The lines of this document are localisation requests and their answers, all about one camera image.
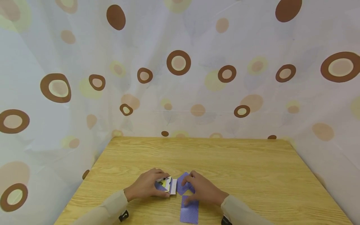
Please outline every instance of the purple card back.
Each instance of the purple card back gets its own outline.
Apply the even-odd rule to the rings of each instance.
[[[183,195],[190,188],[190,183],[186,183],[184,186],[181,185],[183,179],[187,175],[189,175],[189,174],[187,172],[185,172],[177,179],[177,189],[176,189],[176,191],[179,193],[179,195]]]
[[[160,190],[160,191],[167,191],[167,189],[166,188],[164,188],[161,184],[159,184],[158,182],[155,182],[155,188],[157,189],[157,190]]]
[[[187,206],[184,205],[185,199],[189,196],[183,195],[181,201],[181,211],[180,211],[180,222],[186,222],[190,224],[199,223],[199,201],[189,202]]]

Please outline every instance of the wooden table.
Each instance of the wooden table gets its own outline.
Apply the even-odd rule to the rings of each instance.
[[[196,170],[274,224],[351,224],[284,140],[115,137],[55,225],[71,224],[153,167],[173,177]],[[123,224],[184,225],[180,207],[179,194],[137,199]],[[218,207],[200,203],[200,225],[221,218]]]

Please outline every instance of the curtain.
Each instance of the curtain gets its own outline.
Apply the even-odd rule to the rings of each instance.
[[[0,220],[52,224],[114,136],[288,140],[360,224],[358,0],[0,0]]]

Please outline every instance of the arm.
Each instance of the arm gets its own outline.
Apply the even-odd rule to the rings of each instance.
[[[186,182],[193,185],[195,194],[187,198],[185,204],[188,204],[189,201],[200,200],[220,206],[233,225],[272,224],[252,211],[245,203],[220,190],[196,171],[192,171],[189,176],[186,176],[181,185],[184,186]]]
[[[127,203],[135,198],[169,197],[169,193],[156,190],[154,185],[156,180],[169,176],[155,168],[141,174],[131,186],[112,194],[100,206],[81,216],[72,225],[110,225],[124,213]]]
[[[73,225],[113,224],[126,210],[127,198],[124,191],[118,191],[108,197],[100,206],[81,216]]]
[[[225,198],[221,209],[233,225],[272,225],[270,221],[256,214],[244,202],[231,195]]]

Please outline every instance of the sleeve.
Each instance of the sleeve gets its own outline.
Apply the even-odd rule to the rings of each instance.
[[[127,199],[124,191],[118,191],[108,197],[100,206],[77,219],[73,225],[113,224],[126,210]]]
[[[232,195],[225,198],[221,209],[233,225],[273,225]]]

